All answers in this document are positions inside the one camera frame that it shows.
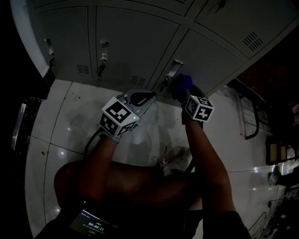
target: ventilation slot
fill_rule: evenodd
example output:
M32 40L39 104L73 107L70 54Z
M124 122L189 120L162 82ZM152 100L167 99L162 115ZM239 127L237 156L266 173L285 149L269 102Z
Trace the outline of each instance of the ventilation slot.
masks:
M179 3L183 3L185 4L186 3L186 0L175 0L176 2L179 2Z
M254 33L250 33L244 40L244 44L249 47L250 50L257 50L262 44L262 40Z
M78 70L79 73L89 74L88 66L77 65L77 70Z
M144 79L144 78L132 76L132 79L131 79L132 84L135 84L138 86L144 86L145 82L146 82L146 79Z

